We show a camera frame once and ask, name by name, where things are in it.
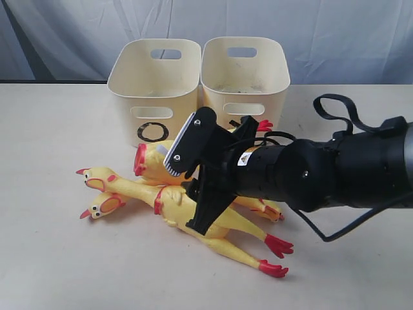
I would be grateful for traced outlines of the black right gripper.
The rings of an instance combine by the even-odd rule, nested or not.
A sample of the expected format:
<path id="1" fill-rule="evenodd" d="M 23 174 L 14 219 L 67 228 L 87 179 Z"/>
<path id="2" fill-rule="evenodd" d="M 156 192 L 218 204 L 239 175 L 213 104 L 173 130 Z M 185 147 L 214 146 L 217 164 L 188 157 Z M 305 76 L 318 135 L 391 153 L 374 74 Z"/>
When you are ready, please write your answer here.
<path id="1" fill-rule="evenodd" d="M 184 172 L 185 178 L 191 177 L 199 168 L 198 179 L 186 186 L 186 194 L 195 201 L 196 211 L 186 226 L 204 235 L 217 218 L 229 207 L 239 194 L 235 190 L 236 180 L 231 170 L 239 157 L 256 141 L 259 123 L 251 116 L 243 116 L 241 123 L 231 132 L 234 141 L 226 146 L 212 142 L 205 153 L 190 171 Z"/>

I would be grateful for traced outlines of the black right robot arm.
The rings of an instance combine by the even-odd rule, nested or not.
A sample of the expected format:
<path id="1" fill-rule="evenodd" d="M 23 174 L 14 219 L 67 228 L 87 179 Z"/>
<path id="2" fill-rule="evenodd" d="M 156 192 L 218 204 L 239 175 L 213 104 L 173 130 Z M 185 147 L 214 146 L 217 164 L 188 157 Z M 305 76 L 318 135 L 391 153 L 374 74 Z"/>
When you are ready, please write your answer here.
<path id="1" fill-rule="evenodd" d="M 328 242 L 386 209 L 412 206 L 412 125 L 403 118 L 360 133 L 339 132 L 326 142 L 290 137 L 281 145 L 279 132 L 259 137 L 257 130 L 250 116 L 233 132 L 214 114 L 189 117 L 166 161 L 176 174 L 199 174 L 186 188 L 196 203 L 189 228 L 205 234 L 240 196 L 286 203 L 300 217 L 328 207 L 367 210 L 324 236 Z"/>

